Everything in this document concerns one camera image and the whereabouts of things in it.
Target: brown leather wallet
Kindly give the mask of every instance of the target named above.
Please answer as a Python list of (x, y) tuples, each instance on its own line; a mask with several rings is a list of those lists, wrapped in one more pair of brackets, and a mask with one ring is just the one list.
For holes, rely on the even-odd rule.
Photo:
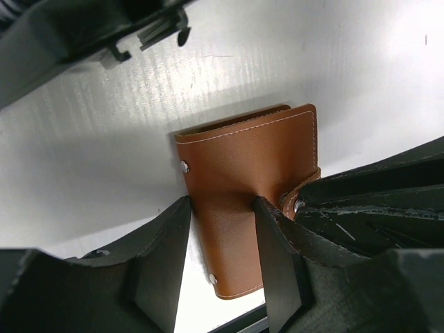
[(298, 185), (319, 177), (316, 138), (313, 105), (279, 105), (176, 135), (219, 298), (238, 298), (262, 287), (253, 201), (264, 196), (294, 217)]

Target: white surface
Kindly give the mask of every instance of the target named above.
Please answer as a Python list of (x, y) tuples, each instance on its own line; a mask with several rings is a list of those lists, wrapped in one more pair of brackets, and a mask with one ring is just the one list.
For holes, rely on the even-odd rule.
[[(65, 74), (0, 112), (0, 246), (69, 257), (119, 238), (186, 193), (171, 133), (276, 103), (318, 108), (324, 176), (440, 137), (443, 9), (197, 1), (185, 47), (172, 37), (141, 53), (126, 40), (132, 60)], [(219, 300), (206, 279), (192, 232), (177, 332), (206, 332), (263, 300)]]

